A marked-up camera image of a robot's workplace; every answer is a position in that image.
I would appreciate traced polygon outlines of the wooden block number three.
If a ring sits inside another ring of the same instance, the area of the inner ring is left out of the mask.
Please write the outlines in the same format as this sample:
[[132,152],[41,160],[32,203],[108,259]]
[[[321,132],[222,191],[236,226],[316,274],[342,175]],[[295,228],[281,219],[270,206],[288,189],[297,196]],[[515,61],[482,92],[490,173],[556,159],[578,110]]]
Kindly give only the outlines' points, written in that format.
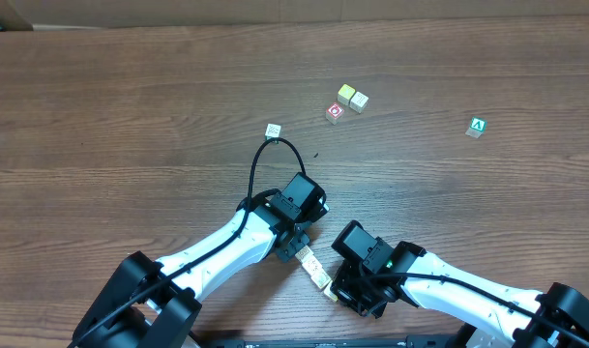
[[323,290],[323,294],[329,298],[331,301],[333,301],[334,303],[336,303],[339,299],[338,296],[331,290],[331,287],[333,285],[333,282],[330,281],[326,287]]

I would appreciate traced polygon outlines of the yellow top wooden block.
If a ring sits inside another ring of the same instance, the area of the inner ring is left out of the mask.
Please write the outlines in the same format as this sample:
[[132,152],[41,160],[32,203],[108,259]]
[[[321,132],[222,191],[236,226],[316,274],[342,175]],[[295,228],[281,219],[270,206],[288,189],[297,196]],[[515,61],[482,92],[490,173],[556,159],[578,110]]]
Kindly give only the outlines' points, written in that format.
[[343,84],[338,91],[337,100],[338,102],[348,106],[350,100],[355,95],[356,89],[348,84]]

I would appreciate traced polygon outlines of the wooden block with dots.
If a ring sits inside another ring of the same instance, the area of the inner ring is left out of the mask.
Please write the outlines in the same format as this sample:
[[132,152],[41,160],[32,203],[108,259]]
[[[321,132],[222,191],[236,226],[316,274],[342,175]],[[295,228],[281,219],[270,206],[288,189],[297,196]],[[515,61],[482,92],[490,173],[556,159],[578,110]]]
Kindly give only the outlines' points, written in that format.
[[313,255],[308,256],[302,263],[302,266],[310,276],[317,274],[323,269],[321,263]]

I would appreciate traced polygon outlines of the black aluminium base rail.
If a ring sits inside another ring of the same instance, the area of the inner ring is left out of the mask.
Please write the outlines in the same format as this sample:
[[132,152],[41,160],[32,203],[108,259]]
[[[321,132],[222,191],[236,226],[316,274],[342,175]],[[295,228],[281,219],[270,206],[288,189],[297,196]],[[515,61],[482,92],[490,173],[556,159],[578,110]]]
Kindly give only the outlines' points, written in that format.
[[450,348],[466,347],[474,333],[469,325],[457,333],[410,334],[404,338],[244,340],[233,333],[189,334],[195,347],[205,348]]

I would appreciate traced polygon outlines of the green sided wooden block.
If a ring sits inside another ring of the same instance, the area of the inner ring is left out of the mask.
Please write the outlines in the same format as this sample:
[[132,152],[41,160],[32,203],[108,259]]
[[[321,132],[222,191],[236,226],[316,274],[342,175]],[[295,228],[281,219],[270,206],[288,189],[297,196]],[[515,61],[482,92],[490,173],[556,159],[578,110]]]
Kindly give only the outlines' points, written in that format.
[[266,140],[270,140],[273,143],[278,143],[281,134],[281,125],[268,124],[264,133]]

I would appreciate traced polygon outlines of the red framed wooden block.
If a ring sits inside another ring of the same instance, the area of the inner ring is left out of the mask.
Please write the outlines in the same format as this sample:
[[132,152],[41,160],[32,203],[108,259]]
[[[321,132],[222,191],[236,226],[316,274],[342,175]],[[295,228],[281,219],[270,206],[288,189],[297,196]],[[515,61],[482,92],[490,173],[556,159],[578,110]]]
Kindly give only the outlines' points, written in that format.
[[344,114],[344,109],[338,102],[332,103],[326,109],[326,119],[333,125],[336,125]]

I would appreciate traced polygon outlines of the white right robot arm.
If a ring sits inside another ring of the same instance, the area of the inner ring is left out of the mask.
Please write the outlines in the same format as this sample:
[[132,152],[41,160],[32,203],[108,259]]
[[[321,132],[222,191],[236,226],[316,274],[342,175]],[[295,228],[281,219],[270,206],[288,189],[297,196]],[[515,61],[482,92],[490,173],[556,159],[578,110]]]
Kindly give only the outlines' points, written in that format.
[[381,239],[335,241],[343,258],[332,292],[362,317],[380,318],[404,301],[453,316],[505,346],[575,344],[589,347],[589,333],[543,304],[545,294],[505,286],[449,265],[412,243],[395,247]]

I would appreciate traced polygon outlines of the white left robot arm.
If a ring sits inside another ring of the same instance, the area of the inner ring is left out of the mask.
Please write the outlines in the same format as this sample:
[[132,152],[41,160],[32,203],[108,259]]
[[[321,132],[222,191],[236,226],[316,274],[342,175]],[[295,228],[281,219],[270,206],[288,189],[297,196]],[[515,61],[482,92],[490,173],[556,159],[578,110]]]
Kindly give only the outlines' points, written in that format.
[[152,260],[137,251],[106,282],[74,330],[73,347],[181,347],[204,299],[274,253],[288,261],[326,212],[321,188],[291,183],[241,202],[234,217],[194,246]]

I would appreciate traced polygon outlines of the green letter wooden block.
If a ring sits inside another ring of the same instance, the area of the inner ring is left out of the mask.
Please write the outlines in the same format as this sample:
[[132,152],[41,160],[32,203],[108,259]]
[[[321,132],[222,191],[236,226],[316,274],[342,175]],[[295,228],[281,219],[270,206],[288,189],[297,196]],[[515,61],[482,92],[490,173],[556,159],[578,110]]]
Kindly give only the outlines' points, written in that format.
[[479,138],[486,131],[486,125],[486,120],[473,117],[465,134],[473,138]]

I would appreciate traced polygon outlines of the yellow sided wooden block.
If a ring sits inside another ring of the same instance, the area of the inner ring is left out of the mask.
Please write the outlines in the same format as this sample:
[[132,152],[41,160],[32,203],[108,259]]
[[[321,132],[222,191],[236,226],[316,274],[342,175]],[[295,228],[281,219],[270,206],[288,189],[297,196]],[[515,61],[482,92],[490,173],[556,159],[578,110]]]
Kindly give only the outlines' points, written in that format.
[[313,251],[309,246],[304,246],[295,254],[295,257],[301,264],[304,264],[311,256],[313,256]]

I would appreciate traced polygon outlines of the plain wooden block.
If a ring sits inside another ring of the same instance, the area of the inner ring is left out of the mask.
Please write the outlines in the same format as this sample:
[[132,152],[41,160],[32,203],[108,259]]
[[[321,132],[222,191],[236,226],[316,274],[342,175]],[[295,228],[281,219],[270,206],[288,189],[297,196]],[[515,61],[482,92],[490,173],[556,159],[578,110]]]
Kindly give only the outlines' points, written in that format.
[[368,96],[357,91],[353,97],[350,99],[349,107],[356,111],[357,113],[361,114],[368,105]]

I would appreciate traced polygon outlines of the wooden block with squiggle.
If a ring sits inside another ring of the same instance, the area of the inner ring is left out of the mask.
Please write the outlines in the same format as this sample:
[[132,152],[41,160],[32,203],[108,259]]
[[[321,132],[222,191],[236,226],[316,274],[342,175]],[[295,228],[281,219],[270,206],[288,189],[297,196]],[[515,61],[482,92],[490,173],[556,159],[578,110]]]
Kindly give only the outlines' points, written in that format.
[[311,275],[311,280],[320,290],[323,290],[332,281],[324,269],[317,269]]

